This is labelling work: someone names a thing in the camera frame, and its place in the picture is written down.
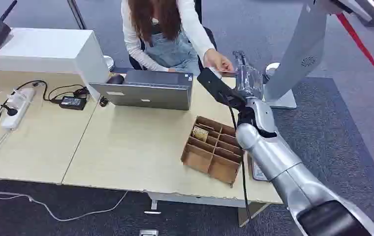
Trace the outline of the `person's left hand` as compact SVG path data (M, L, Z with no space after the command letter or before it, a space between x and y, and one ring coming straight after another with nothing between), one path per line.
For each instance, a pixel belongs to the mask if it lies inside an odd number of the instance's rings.
M214 68L221 72L232 72L235 70L232 62L213 48L206 51L204 55L204 66Z

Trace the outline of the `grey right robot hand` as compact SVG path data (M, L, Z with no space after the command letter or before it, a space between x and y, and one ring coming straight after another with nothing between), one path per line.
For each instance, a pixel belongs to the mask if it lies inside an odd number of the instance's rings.
M237 69L235 90L244 97L263 99L263 76L254 68L243 51L233 51Z

